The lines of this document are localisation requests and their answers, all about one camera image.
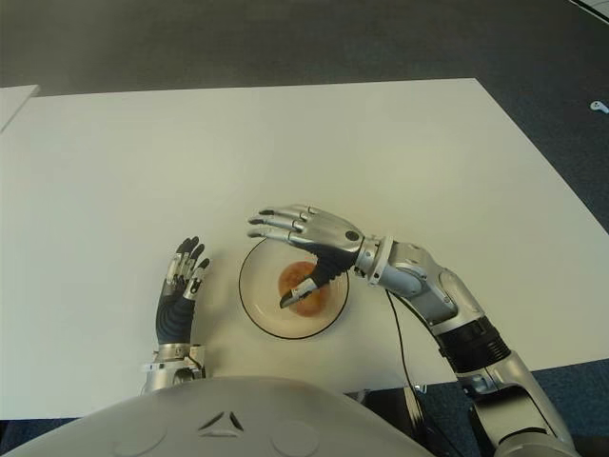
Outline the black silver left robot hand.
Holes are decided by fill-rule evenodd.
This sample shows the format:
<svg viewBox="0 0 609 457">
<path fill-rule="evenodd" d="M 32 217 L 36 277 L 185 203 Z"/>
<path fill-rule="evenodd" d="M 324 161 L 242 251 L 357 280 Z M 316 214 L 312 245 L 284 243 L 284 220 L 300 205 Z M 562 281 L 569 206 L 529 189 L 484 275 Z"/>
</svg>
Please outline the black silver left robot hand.
<svg viewBox="0 0 609 457">
<path fill-rule="evenodd" d="M 188 344 L 197 296 L 209 259 L 200 260 L 205 245 L 198 236 L 184 240 L 173 254 L 164 278 L 155 316 L 159 345 Z"/>
</svg>

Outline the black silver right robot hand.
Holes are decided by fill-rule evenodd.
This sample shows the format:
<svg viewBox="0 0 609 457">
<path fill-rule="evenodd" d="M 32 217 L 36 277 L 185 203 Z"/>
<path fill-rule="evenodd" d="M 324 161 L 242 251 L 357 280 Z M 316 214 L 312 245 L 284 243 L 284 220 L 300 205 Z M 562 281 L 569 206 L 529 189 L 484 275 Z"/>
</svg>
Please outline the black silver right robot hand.
<svg viewBox="0 0 609 457">
<path fill-rule="evenodd" d="M 364 241 L 349 221 L 306 205 L 262 209 L 248 223 L 248 237 L 283 242 L 317 258 L 314 269 L 282 296 L 281 308 L 302 301 L 354 267 Z"/>
</svg>

